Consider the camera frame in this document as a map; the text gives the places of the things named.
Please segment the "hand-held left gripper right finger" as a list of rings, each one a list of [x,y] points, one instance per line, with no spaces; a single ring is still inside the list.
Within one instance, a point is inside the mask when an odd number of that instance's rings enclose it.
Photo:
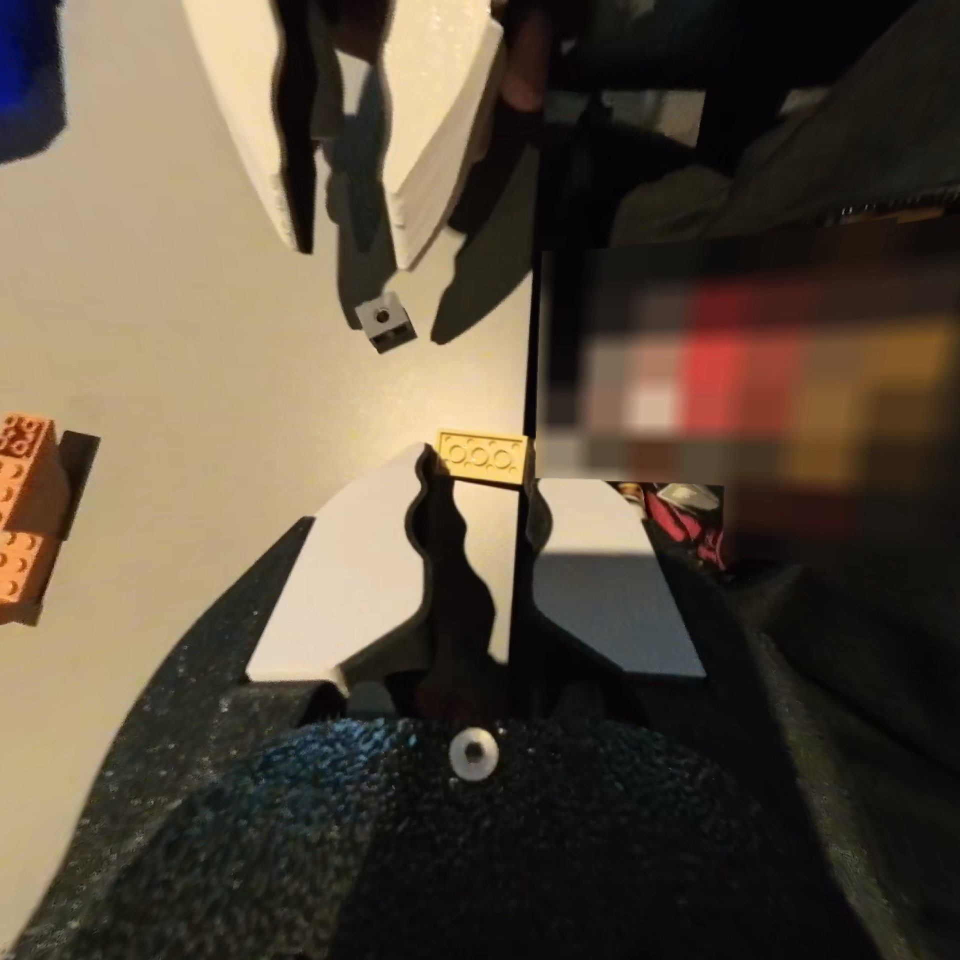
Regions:
[[[530,506],[545,620],[626,675],[706,678],[637,505],[602,480],[542,478]]]

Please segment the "stack of blue storage bins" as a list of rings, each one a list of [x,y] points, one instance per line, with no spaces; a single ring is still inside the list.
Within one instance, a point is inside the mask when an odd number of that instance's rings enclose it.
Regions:
[[[60,1],[1,3],[1,163],[45,151],[66,127]]]

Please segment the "tan toy brick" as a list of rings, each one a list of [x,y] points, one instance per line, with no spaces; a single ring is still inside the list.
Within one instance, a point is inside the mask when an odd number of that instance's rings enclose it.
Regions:
[[[526,480],[532,441],[524,435],[441,428],[434,450],[439,475],[519,488]]]

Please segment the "orange toy brick assembly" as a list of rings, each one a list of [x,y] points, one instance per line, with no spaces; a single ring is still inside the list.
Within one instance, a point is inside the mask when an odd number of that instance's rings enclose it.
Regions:
[[[54,420],[1,422],[1,624],[34,624],[61,553],[73,483]]]

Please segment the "small grey toy brick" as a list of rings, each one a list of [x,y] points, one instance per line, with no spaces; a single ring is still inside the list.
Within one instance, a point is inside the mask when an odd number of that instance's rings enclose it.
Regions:
[[[385,291],[358,304],[355,313],[360,329],[378,354],[389,353],[417,338],[412,320],[394,291]]]

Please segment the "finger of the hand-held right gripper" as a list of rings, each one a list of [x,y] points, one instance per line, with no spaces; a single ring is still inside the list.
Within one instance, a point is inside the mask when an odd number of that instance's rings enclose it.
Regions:
[[[314,247],[306,2],[184,1],[191,38],[246,175],[280,240]]]
[[[388,131],[380,183],[395,265],[450,217],[496,93],[503,27],[488,1],[396,1],[378,60]]]

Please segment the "person's right hand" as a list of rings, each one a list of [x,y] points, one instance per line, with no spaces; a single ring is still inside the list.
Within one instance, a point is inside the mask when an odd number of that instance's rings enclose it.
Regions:
[[[520,114],[542,111],[553,40],[550,15],[540,7],[526,9],[511,36],[499,84],[499,96],[510,109]]]

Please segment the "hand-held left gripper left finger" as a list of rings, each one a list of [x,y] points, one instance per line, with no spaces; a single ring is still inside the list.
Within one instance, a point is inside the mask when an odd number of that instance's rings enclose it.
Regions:
[[[431,575],[414,520],[433,458],[428,443],[413,443],[316,511],[247,662],[250,682],[345,683],[366,656],[424,621]]]

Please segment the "grey desk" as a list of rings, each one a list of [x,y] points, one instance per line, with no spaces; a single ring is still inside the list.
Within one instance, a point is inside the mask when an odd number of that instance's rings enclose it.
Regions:
[[[339,230],[286,249],[180,2],[65,2],[68,125],[2,168],[2,409],[99,437],[34,627],[2,628],[2,894],[28,914],[172,647],[301,517],[439,428],[522,432],[531,279],[431,340],[463,238],[391,281],[379,355]]]

